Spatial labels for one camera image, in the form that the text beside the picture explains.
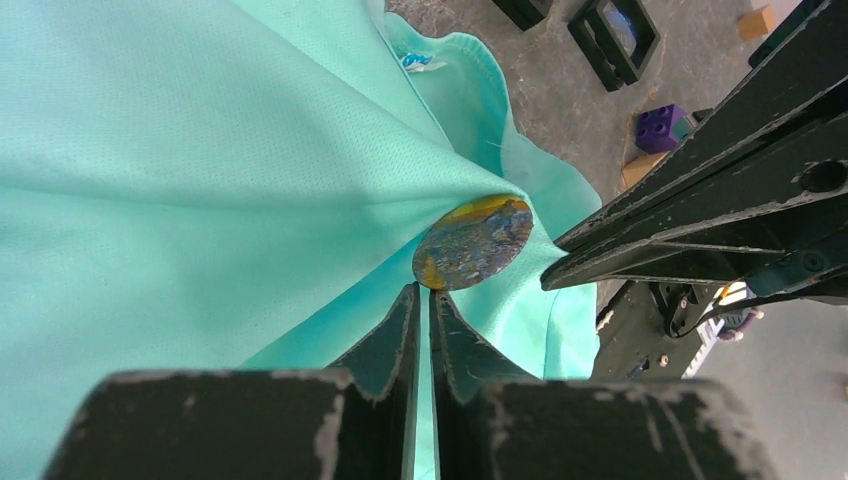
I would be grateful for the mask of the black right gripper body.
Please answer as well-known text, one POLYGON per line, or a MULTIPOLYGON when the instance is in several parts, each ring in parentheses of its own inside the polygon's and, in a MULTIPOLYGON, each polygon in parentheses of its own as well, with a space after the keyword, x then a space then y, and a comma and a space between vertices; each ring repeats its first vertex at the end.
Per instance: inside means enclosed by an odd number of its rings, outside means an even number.
POLYGON ((785 251, 744 277, 761 297, 847 303, 847 200, 830 198, 778 214, 785 251))

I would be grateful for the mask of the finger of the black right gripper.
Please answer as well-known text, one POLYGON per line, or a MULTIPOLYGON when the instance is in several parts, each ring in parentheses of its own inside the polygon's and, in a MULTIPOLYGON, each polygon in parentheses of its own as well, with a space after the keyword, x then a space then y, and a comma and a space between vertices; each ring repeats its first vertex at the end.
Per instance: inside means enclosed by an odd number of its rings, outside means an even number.
POLYGON ((672 153, 636 186, 557 239, 574 252, 617 223, 659 207, 760 141, 846 112, 836 97, 847 80, 847 4, 824 1, 753 69, 672 153))
POLYGON ((778 214, 847 200, 847 118, 815 120, 696 180, 659 207, 620 222, 551 265, 546 290, 601 280, 727 284, 785 251, 778 214))

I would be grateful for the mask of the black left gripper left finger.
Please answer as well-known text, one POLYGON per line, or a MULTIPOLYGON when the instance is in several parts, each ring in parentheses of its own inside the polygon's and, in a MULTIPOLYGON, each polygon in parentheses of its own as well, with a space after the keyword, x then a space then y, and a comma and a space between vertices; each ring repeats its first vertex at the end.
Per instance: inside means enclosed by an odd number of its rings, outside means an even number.
POLYGON ((82 402, 48 479, 409 479, 421 295, 323 369, 137 370, 82 402))

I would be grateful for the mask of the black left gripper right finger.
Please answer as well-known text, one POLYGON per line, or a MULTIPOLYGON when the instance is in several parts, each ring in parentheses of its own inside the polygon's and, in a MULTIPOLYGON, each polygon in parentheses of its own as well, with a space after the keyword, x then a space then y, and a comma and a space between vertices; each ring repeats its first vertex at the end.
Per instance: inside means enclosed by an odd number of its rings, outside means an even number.
POLYGON ((742 402, 703 380, 541 380, 429 295, 440 479, 772 479, 742 402))

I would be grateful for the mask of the orange round brooch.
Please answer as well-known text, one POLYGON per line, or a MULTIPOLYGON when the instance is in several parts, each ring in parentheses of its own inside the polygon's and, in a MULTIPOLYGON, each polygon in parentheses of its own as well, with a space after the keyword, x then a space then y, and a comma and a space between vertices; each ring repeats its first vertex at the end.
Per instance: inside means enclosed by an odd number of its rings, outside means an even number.
POLYGON ((521 253, 534 227, 529 204, 511 194, 485 196, 441 217, 412 257, 415 280, 432 290, 471 288, 521 253))

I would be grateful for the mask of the mint green garment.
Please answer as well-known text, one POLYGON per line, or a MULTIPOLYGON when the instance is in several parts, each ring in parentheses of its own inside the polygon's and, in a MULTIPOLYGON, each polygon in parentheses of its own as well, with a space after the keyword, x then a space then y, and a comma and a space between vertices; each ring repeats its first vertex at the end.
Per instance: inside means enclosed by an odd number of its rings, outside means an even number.
POLYGON ((476 37, 381 1, 3 2, 2 477, 38 478, 109 373, 329 364, 434 222, 504 193, 528 244, 455 302, 531 374, 585 379, 596 288, 539 278, 601 201, 517 131, 476 37))

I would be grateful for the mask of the small wooden cube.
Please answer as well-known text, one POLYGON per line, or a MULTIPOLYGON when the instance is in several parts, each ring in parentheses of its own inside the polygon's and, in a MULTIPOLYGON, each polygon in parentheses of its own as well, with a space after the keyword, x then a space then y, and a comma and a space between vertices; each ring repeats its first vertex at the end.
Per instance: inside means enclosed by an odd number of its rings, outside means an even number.
POLYGON ((737 20, 740 38, 749 42, 772 33, 776 26, 776 15, 771 5, 751 10, 737 20))
POLYGON ((667 155, 667 152, 642 155, 624 165, 621 168, 622 190, 632 188, 667 155))

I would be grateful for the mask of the purple toy brick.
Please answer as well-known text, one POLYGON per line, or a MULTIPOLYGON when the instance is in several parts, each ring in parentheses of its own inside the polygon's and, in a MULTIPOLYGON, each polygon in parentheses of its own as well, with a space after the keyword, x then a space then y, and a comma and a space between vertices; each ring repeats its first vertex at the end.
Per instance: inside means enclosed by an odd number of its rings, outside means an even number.
POLYGON ((634 143, 648 154, 670 152, 692 133, 695 126, 692 117, 682 107, 665 105, 638 116, 634 143))

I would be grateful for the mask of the black square frame middle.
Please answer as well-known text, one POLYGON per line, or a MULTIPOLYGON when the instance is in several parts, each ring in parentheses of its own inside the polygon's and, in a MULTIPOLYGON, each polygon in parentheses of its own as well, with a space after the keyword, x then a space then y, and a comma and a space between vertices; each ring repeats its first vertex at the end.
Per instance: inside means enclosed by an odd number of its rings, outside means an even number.
POLYGON ((567 27, 608 92, 637 83, 661 39, 640 0, 586 1, 567 27))

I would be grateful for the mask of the black square frame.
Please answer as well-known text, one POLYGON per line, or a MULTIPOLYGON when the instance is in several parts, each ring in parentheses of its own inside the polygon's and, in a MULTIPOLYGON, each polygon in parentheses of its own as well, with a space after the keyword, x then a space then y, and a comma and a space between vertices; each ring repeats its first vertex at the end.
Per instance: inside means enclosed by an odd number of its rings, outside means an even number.
POLYGON ((586 1, 567 27, 608 92, 637 83, 661 39, 640 0, 586 1))
POLYGON ((521 30, 527 31, 549 14, 552 0, 493 0, 493 3, 521 30))

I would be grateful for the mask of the black square frame far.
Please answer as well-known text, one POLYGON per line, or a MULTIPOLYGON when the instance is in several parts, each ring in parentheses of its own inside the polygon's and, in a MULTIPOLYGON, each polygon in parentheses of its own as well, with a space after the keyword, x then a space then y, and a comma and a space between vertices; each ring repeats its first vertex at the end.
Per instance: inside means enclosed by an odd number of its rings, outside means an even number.
POLYGON ((549 14, 552 0, 493 0, 493 3, 521 30, 527 31, 549 14))

